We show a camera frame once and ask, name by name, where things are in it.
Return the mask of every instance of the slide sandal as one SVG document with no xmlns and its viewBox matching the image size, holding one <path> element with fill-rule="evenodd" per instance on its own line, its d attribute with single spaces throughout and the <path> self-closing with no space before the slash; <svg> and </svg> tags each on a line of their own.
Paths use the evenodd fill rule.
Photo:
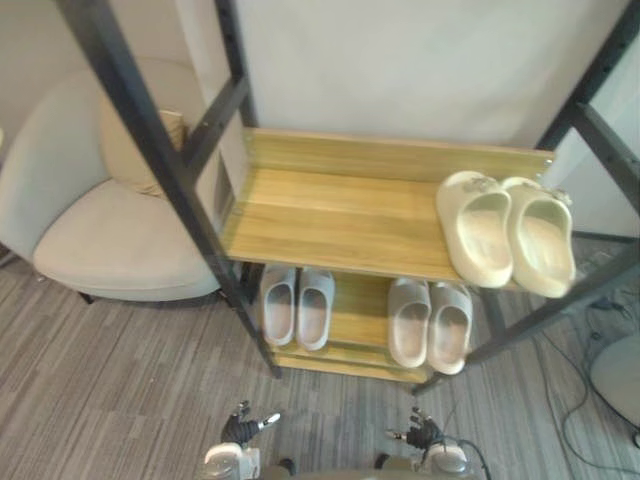
<svg viewBox="0 0 640 480">
<path fill-rule="evenodd" d="M 327 343 L 335 290 L 336 282 L 331 272 L 302 269 L 297 340 L 307 350 L 319 350 Z"/>
<path fill-rule="evenodd" d="M 433 316 L 429 322 L 429 364 L 446 375 L 464 368 L 469 348 L 473 303 L 463 285 L 438 282 L 431 286 Z"/>
<path fill-rule="evenodd" d="M 296 269 L 267 265 L 260 281 L 264 338 L 281 347 L 293 338 Z"/>
<path fill-rule="evenodd" d="M 436 210 L 456 272 L 481 287 L 501 287 L 513 271 L 507 237 L 511 199 L 481 173 L 448 177 L 436 194 Z"/>
<path fill-rule="evenodd" d="M 424 280 L 399 278 L 389 288 L 389 352 L 406 368 L 427 358 L 427 324 L 431 314 L 429 285 Z"/>
<path fill-rule="evenodd" d="M 507 231 L 513 278 L 538 295 L 562 297 L 576 276 L 569 196 L 521 177 L 507 178 L 502 186 L 512 202 Z"/>
</svg>

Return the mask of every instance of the wooden shelf edge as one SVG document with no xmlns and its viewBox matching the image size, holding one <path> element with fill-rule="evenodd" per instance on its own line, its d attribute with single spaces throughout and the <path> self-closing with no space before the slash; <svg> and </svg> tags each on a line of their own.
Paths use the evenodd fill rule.
<svg viewBox="0 0 640 480">
<path fill-rule="evenodd" d="M 289 357 L 280 354 L 276 354 L 274 356 L 274 360 L 277 365 L 286 368 L 338 373 L 341 375 L 352 375 L 356 377 L 379 378 L 395 382 L 422 383 L 428 378 L 426 369 L 393 370 L 383 367 L 356 365 L 344 362 Z"/>
<path fill-rule="evenodd" d="M 334 361 L 354 365 L 382 367 L 392 370 L 406 370 L 397 364 L 387 348 L 368 347 L 358 345 L 337 344 L 329 342 L 320 350 L 309 352 L 299 345 L 292 343 L 285 347 L 272 347 L 278 355 L 287 357 L 309 358 L 318 361 Z"/>
</svg>

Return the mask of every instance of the cream slipper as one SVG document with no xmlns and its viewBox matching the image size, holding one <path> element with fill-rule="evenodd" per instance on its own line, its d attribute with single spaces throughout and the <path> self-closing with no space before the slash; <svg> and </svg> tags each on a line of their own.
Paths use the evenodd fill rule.
<svg viewBox="0 0 640 480">
<path fill-rule="evenodd" d="M 394 280 L 389 289 L 388 311 L 391 356 L 406 368 L 422 365 L 427 358 L 427 323 L 431 314 L 427 282 Z"/>
<path fill-rule="evenodd" d="M 294 287 L 296 269 L 282 265 L 267 265 L 260 282 L 260 303 L 264 338 L 276 346 L 286 345 L 293 338 Z"/>
<path fill-rule="evenodd" d="M 538 295 L 562 297 L 576 276 L 569 196 L 521 177 L 507 178 L 502 186 L 512 201 L 507 231 L 513 278 Z"/>
<path fill-rule="evenodd" d="M 464 171 L 447 178 L 436 195 L 436 209 L 456 272 L 481 287 L 501 287 L 513 271 L 506 232 L 511 206 L 500 184 Z"/>
<path fill-rule="evenodd" d="M 428 360 L 437 371 L 455 375 L 464 368 L 473 321 L 473 303 L 462 285 L 431 286 L 433 315 L 429 321 Z"/>
<path fill-rule="evenodd" d="M 307 350 L 319 350 L 327 343 L 335 290 L 336 282 L 331 272 L 302 269 L 296 336 L 298 343 Z"/>
</svg>

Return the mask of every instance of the floor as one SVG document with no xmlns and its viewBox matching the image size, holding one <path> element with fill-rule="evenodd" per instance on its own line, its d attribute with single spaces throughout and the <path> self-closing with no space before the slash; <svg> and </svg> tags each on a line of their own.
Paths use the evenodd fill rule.
<svg viewBox="0 0 640 480">
<path fill-rule="evenodd" d="M 606 260 L 612 248 L 578 247 L 583 271 Z M 637 282 L 615 299 L 634 318 L 568 312 L 546 333 L 576 361 L 585 350 L 592 358 L 639 328 Z M 501 302 L 515 320 L 537 300 L 505 293 Z M 480 307 L 476 315 L 481 341 Z M 592 331 L 602 339 L 591 340 Z M 536 339 L 559 416 L 579 400 L 581 384 L 546 339 Z M 369 467 L 382 451 L 411 454 L 384 430 L 406 428 L 415 404 L 442 425 L 457 404 L 447 433 L 477 443 L 494 479 L 631 478 L 585 466 L 565 452 L 531 340 L 415 399 L 405 385 L 373 379 L 297 370 L 272 379 L 233 312 L 213 295 L 89 306 L 52 281 L 38 281 L 22 261 L 0 270 L 2 478 L 191 479 L 242 399 L 251 401 L 256 416 L 283 413 L 254 441 L 263 461 L 290 456 L 303 472 Z M 585 457 L 638 470 L 640 450 L 630 433 L 593 395 L 569 428 Z"/>
</svg>

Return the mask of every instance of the shelf board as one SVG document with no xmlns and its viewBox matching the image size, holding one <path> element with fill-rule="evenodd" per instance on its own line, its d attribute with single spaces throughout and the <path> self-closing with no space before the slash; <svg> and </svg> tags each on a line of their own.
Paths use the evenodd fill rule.
<svg viewBox="0 0 640 480">
<path fill-rule="evenodd" d="M 353 363 L 372 367 L 384 367 L 391 370 L 406 370 L 406 368 L 398 365 L 395 360 L 391 358 L 387 349 L 382 348 L 339 345 L 329 342 L 320 350 L 309 352 L 297 343 L 292 342 L 285 347 L 272 347 L 271 350 L 277 355 L 286 357 Z"/>
<path fill-rule="evenodd" d="M 372 365 L 358 365 L 281 354 L 275 355 L 275 363 L 287 368 L 300 368 L 303 370 L 355 375 L 358 377 L 373 377 L 396 382 L 422 383 L 428 378 L 426 369 L 397 370 Z"/>
<path fill-rule="evenodd" d="M 554 159 L 545 150 L 264 128 L 245 138 L 258 168 L 384 180 L 440 183 L 460 170 L 534 179 Z"/>
<path fill-rule="evenodd" d="M 463 282 L 435 210 L 438 182 L 469 168 L 534 176 L 553 155 L 324 134 L 248 135 L 254 166 L 222 234 L 229 257 L 435 281 Z"/>
<path fill-rule="evenodd" d="M 336 296 L 329 339 L 331 343 L 386 350 L 387 295 L 391 281 L 384 277 L 334 272 Z"/>
<path fill-rule="evenodd" d="M 332 373 L 423 382 L 427 367 L 407 369 L 388 350 L 387 293 L 390 280 L 334 272 L 334 300 L 329 340 L 309 352 L 295 341 L 271 347 L 280 365 Z"/>
</svg>

